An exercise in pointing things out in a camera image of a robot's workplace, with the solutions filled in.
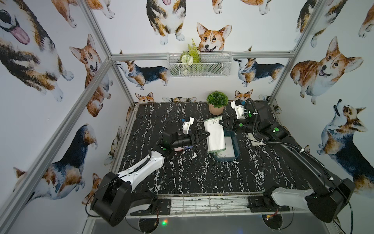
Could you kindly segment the green bordered stationery paper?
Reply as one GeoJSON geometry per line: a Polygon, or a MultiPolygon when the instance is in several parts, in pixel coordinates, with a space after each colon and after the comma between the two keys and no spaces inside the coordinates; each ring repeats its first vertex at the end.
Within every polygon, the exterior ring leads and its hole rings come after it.
{"type": "Polygon", "coordinates": [[[224,128],[219,123],[222,119],[222,116],[217,116],[215,118],[204,120],[205,130],[206,132],[209,132],[209,137],[207,137],[208,153],[222,152],[226,149],[224,128]]]}

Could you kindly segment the teal plastic storage box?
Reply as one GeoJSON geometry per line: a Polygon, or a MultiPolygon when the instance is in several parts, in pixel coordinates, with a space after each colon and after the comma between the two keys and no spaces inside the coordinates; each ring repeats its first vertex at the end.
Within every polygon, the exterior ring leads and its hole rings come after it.
{"type": "Polygon", "coordinates": [[[233,131],[224,130],[226,149],[224,151],[211,153],[218,162],[231,162],[240,156],[237,136],[233,131]]]}

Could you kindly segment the blue bordered stationery paper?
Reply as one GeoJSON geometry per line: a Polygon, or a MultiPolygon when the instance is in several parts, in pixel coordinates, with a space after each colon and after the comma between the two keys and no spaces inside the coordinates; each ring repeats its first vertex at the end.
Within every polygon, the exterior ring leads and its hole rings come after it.
{"type": "Polygon", "coordinates": [[[184,151],[184,150],[183,150],[183,147],[178,147],[178,148],[174,148],[174,151],[175,152],[181,152],[181,151],[184,151]]]}

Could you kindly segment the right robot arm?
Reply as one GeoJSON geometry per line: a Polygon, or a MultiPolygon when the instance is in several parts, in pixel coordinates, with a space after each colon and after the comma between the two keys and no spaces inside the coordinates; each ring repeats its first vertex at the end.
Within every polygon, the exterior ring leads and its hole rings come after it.
{"type": "Polygon", "coordinates": [[[229,117],[219,121],[224,129],[251,133],[257,143],[274,149],[285,161],[294,166],[307,180],[307,190],[273,186],[263,192],[264,203],[270,206],[289,206],[309,210],[316,218],[331,223],[349,204],[355,184],[331,173],[314,156],[298,145],[291,134],[280,124],[260,122],[255,116],[249,119],[229,117]]]}

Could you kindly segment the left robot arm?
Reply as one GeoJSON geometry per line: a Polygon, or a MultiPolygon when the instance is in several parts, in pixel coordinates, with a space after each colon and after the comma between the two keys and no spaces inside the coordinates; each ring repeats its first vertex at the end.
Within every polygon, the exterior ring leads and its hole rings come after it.
{"type": "Polygon", "coordinates": [[[195,131],[184,134],[163,132],[148,155],[132,167],[114,174],[107,173],[97,191],[92,195],[90,208],[95,217],[106,220],[111,226],[118,225],[127,214],[159,214],[158,196],[150,191],[136,193],[136,187],[154,171],[164,166],[174,156],[175,149],[195,146],[209,137],[209,132],[195,131]]]}

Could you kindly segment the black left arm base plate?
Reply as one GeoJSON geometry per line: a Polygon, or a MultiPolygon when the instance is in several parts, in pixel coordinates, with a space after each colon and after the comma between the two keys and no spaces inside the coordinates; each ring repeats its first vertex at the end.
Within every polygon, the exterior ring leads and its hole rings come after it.
{"type": "Polygon", "coordinates": [[[171,199],[156,199],[150,206],[151,215],[170,215],[171,199]]]}

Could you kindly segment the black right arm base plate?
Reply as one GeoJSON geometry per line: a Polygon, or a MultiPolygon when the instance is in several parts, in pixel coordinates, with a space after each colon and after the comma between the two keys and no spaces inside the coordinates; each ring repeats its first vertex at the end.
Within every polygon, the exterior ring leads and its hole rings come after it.
{"type": "Polygon", "coordinates": [[[271,198],[264,196],[249,196],[247,198],[248,208],[253,213],[275,213],[275,212],[288,212],[289,206],[277,205],[271,198]]]}

